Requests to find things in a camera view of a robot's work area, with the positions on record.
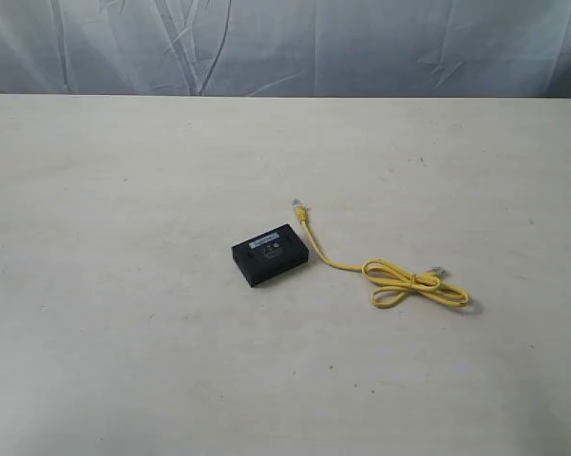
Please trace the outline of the small black network box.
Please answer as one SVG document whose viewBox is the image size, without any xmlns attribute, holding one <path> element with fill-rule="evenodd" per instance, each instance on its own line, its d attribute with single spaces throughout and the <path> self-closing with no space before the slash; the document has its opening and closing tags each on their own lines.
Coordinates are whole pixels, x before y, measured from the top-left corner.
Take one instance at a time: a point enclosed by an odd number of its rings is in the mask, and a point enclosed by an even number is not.
<svg viewBox="0 0 571 456">
<path fill-rule="evenodd" d="M 290 224 L 245 240 L 231 248 L 248 285 L 257 285 L 308 262 L 309 249 Z"/>
</svg>

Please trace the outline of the white backdrop curtain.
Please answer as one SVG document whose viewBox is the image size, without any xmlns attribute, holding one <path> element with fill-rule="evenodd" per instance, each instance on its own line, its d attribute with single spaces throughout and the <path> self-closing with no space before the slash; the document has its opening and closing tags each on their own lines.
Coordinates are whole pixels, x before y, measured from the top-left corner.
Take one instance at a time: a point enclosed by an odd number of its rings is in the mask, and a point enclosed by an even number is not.
<svg viewBox="0 0 571 456">
<path fill-rule="evenodd" d="M 571 98 L 571 1 L 0 1 L 0 94 Z"/>
</svg>

